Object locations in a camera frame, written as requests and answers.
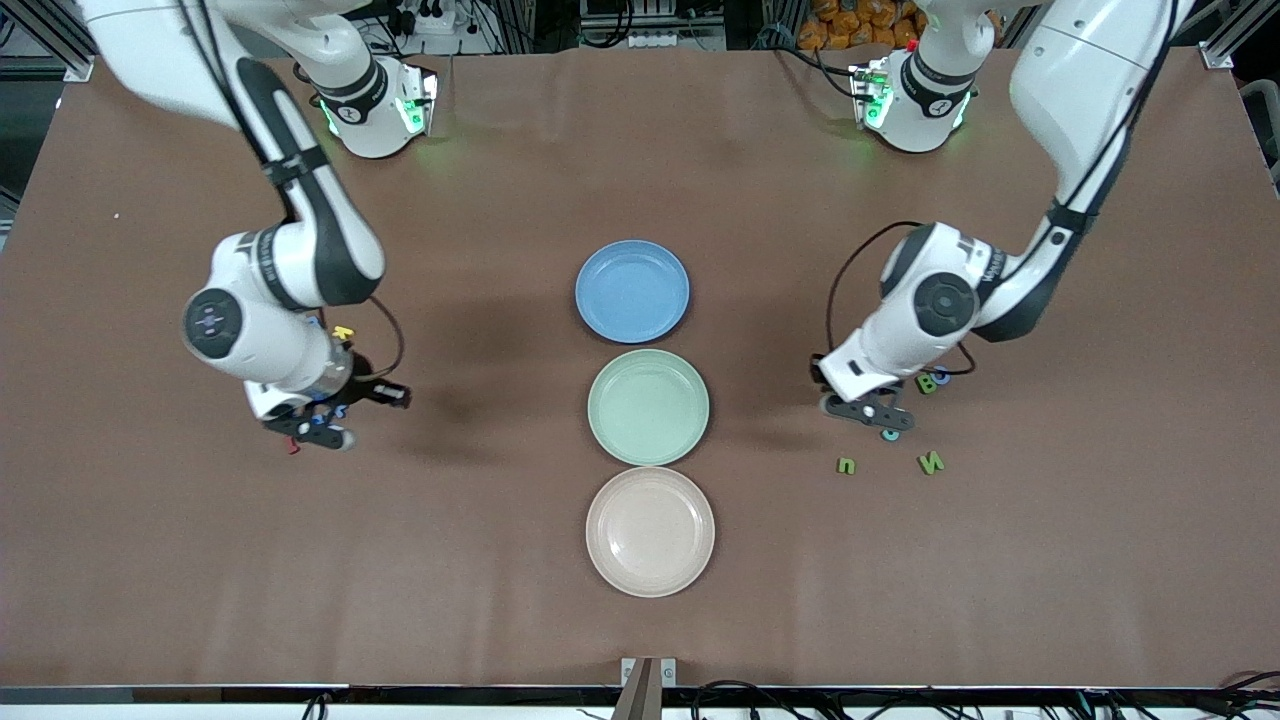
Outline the long white power strip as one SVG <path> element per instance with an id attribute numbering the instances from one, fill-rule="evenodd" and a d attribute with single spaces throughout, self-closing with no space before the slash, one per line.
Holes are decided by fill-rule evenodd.
<path id="1" fill-rule="evenodd" d="M 718 26 L 692 26 L 681 28 L 634 29 L 628 33 L 626 49 L 690 47 L 703 51 L 726 51 L 724 32 Z"/>

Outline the blue plate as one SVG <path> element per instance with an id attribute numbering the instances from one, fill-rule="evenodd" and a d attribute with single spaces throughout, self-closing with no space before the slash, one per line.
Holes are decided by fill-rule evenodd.
<path id="1" fill-rule="evenodd" d="M 598 249 L 582 264 L 573 300 L 585 325 L 603 340 L 644 345 L 681 323 L 691 290 L 689 272 L 673 252 L 631 238 Z"/>

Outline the bag of orange packets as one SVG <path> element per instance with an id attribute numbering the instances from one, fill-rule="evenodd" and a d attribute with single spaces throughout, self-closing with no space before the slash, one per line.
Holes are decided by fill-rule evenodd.
<path id="1" fill-rule="evenodd" d="M 796 45 L 805 53 L 872 44 L 913 49 L 928 22 L 913 0 L 809 0 Z"/>

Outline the green plate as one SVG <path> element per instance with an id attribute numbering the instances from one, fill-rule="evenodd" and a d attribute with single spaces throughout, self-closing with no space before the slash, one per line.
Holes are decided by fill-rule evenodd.
<path id="1" fill-rule="evenodd" d="M 639 348 L 608 361 L 588 392 L 599 446 L 632 466 L 664 466 L 690 454 L 710 424 L 710 393 L 677 354 Z"/>

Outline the metal clamp bracket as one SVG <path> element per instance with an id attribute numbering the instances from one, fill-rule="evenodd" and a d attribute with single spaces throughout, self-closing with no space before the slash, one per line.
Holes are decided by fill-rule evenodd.
<path id="1" fill-rule="evenodd" d="M 622 689 L 611 720 L 662 720 L 664 691 L 676 688 L 676 660 L 627 657 L 621 660 Z"/>

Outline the beige plate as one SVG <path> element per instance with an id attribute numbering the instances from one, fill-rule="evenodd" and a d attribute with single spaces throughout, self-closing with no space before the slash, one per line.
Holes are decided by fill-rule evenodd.
<path id="1" fill-rule="evenodd" d="M 669 468 L 631 468 L 595 493 L 585 519 L 588 556 L 600 578 L 644 600 L 675 596 L 710 564 L 716 518 L 703 491 Z"/>

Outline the aluminium frame post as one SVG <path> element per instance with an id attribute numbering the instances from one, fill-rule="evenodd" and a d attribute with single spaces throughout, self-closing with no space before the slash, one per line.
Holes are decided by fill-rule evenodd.
<path id="1" fill-rule="evenodd" d="M 1239 0 L 1222 24 L 1206 41 L 1199 42 L 1204 68 L 1231 69 L 1233 54 L 1279 12 L 1280 0 Z"/>
<path id="2" fill-rule="evenodd" d="M 74 0 L 0 0 L 0 81 L 86 82 L 96 53 Z"/>

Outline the grey curved frame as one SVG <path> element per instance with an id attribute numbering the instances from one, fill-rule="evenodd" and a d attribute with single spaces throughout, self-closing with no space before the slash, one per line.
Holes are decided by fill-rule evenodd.
<path id="1" fill-rule="evenodd" d="M 1257 79 L 1239 90 L 1275 193 L 1280 197 L 1280 85 Z"/>

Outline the brown table cover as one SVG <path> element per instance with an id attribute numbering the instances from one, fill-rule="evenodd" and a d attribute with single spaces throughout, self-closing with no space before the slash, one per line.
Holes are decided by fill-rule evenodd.
<path id="1" fill-rule="evenodd" d="M 442 138 L 330 149 L 385 247 L 413 402 L 293 456 L 180 337 L 215 245 L 282 215 L 250 150 L 104 68 L 67 86 L 0 252 L 0 683 L 595 684 L 636 655 L 690 684 L 1280 669 L 1280 199 L 1196 51 L 1029 336 L 970 341 L 975 373 L 902 398 L 896 443 L 817 406 L 828 287 L 868 236 L 1033 234 L 1055 178 L 1016 61 L 993 54 L 960 131 L 910 156 L 768 53 L 461 58 Z M 611 588 L 584 542 L 623 468 L 584 415 L 620 346 L 573 281 L 627 237 L 687 268 L 662 348 L 712 397 L 677 469 L 716 551 L 662 600 Z"/>

